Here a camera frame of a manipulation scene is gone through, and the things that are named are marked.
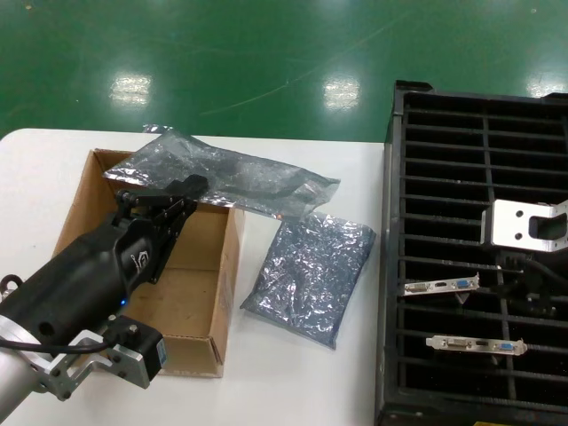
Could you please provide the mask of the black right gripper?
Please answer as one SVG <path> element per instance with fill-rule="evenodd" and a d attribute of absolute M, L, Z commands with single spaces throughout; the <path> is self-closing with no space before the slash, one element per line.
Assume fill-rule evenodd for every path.
<path fill-rule="evenodd" d="M 567 255 L 500 252 L 497 265 L 515 272 L 491 292 L 523 313 L 556 313 L 554 296 L 567 296 Z"/>

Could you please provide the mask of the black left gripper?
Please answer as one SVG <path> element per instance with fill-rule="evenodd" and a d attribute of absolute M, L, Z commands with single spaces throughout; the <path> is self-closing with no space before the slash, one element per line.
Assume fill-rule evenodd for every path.
<path fill-rule="evenodd" d="M 156 284 L 209 181 L 191 175 L 163 189 L 127 188 L 119 207 L 163 208 L 108 219 L 76 238 L 1 303 L 2 317 L 43 345 L 65 345 L 120 311 L 143 283 Z"/>

